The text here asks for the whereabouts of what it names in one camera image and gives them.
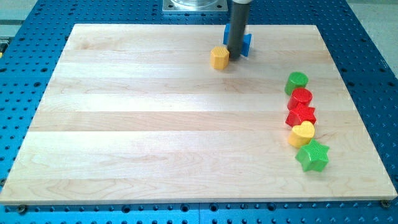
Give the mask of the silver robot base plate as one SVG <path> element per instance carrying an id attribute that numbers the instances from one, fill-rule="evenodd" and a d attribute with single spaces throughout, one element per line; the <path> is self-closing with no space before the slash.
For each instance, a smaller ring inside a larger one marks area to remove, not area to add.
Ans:
<path id="1" fill-rule="evenodd" d="M 165 12 L 205 12 L 228 11 L 227 0 L 163 0 Z"/>

